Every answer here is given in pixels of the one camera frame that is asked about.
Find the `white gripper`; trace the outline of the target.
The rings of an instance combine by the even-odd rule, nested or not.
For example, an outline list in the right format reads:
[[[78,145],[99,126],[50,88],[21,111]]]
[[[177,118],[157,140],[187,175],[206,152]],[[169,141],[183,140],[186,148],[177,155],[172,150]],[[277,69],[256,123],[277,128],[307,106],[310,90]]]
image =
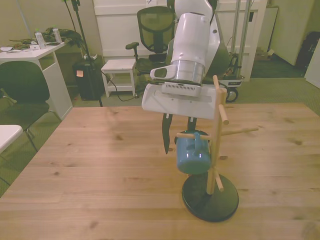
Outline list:
[[[163,113],[162,139],[166,154],[169,152],[173,115],[189,117],[187,130],[195,131],[197,118],[207,120],[214,118],[216,95],[216,89],[213,87],[202,87],[200,95],[195,97],[163,93],[160,85],[146,86],[141,106],[145,111]]]

